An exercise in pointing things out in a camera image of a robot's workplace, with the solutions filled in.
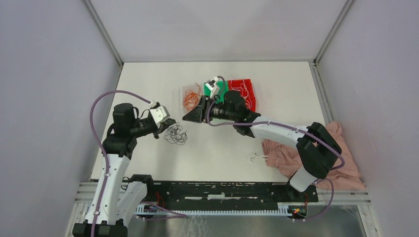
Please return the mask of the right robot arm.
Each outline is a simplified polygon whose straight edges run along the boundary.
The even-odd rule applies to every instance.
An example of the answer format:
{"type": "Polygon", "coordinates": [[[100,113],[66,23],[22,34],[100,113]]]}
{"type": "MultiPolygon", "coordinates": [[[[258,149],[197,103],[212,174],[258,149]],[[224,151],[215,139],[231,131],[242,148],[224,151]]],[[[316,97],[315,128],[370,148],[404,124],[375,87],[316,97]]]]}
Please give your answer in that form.
{"type": "Polygon", "coordinates": [[[231,125],[243,136],[296,148],[302,166],[291,176],[285,188],[289,200],[299,201],[310,185],[345,165],[341,147],[322,124],[313,122],[310,126],[297,126],[272,121],[247,108],[238,91],[227,91],[221,102],[217,98],[202,96],[198,104],[182,117],[183,121],[214,126],[212,120],[220,119],[222,122],[218,126],[231,125]]]}

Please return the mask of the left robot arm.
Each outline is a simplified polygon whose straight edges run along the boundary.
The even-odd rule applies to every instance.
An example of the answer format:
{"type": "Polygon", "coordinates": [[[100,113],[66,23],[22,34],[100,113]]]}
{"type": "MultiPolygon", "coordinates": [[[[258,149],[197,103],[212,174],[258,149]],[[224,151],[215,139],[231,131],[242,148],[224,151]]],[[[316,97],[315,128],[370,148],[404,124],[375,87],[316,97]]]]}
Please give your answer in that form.
{"type": "Polygon", "coordinates": [[[151,175],[133,175],[121,196],[126,169],[131,161],[137,139],[152,134],[158,139],[176,121],[167,108],[152,103],[145,118],[130,103],[118,104],[113,110],[113,123],[100,144],[104,157],[92,204],[81,223],[75,223],[75,237],[126,237],[128,224],[142,200],[155,196],[151,175]]]}

